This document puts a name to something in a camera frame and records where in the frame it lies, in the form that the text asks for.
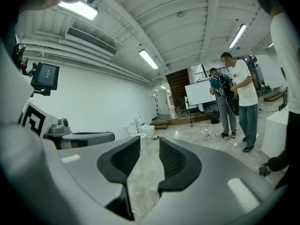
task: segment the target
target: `whiteboard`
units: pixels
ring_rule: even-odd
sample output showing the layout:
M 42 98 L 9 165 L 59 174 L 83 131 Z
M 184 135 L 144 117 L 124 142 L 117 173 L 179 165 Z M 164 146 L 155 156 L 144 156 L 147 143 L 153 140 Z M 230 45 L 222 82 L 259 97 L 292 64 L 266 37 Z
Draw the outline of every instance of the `whiteboard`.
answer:
M 210 94 L 210 81 L 197 82 L 185 86 L 189 105 L 208 103 L 216 100 L 216 96 Z

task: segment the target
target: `white t-shirt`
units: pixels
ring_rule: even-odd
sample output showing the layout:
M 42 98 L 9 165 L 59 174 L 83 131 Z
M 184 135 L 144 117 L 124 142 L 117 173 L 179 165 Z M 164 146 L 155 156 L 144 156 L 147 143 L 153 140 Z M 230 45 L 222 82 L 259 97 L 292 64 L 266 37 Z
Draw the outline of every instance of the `white t-shirt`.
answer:
M 289 111 L 300 114 L 300 63 L 298 49 L 300 40 L 289 18 L 280 13 L 271 23 L 272 42 L 283 67 L 288 86 Z
M 251 76 L 247 64 L 243 60 L 237 60 L 235 67 L 232 69 L 233 79 L 236 84 L 244 81 L 248 76 Z M 238 88 L 239 105 L 252 106 L 258 104 L 257 94 L 253 82 L 249 85 Z

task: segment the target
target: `white toilet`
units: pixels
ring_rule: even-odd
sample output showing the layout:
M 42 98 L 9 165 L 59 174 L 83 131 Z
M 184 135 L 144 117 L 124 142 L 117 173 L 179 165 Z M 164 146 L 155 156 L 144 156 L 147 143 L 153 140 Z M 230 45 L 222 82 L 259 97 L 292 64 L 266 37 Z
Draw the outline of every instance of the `white toilet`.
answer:
M 146 125 L 145 119 L 141 114 L 137 113 L 136 115 L 137 115 L 136 119 L 138 124 L 137 129 L 139 133 L 145 133 L 147 134 L 147 137 L 153 137 L 155 127 L 153 125 Z
M 141 137 L 141 150 L 144 150 L 147 146 L 147 134 L 145 133 L 138 133 L 136 129 L 136 125 L 133 122 L 130 122 L 127 126 L 127 130 L 129 133 L 129 136 L 135 137 L 140 136 Z

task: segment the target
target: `black backpack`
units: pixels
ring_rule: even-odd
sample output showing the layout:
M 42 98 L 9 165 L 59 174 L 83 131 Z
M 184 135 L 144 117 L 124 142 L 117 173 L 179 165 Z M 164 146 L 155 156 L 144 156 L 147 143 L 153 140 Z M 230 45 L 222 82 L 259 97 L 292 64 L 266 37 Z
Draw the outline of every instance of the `black backpack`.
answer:
M 225 77 L 223 73 L 219 77 L 213 76 L 212 79 L 217 79 L 219 81 L 218 93 L 226 98 L 226 103 L 229 109 L 234 115 L 238 116 L 239 113 L 239 100 L 234 97 L 234 92 L 230 91 L 233 86 L 231 80 Z

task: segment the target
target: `short hair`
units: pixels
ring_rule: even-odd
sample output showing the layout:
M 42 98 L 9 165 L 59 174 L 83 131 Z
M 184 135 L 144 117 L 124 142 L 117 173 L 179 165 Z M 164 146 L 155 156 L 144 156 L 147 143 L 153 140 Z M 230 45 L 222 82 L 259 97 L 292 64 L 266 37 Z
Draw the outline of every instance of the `short hair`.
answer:
M 222 57 L 230 57 L 230 58 L 233 58 L 232 55 L 231 55 L 229 52 L 224 52 L 224 53 L 222 53 L 221 58 L 222 58 Z
M 211 74 L 211 72 L 213 72 L 213 71 L 218 71 L 218 70 L 217 70 L 216 68 L 213 67 L 213 68 L 210 69 L 210 74 Z
M 257 2 L 262 7 L 262 9 L 269 15 L 271 14 L 271 10 L 273 9 L 272 2 L 277 3 L 276 0 L 257 0 Z

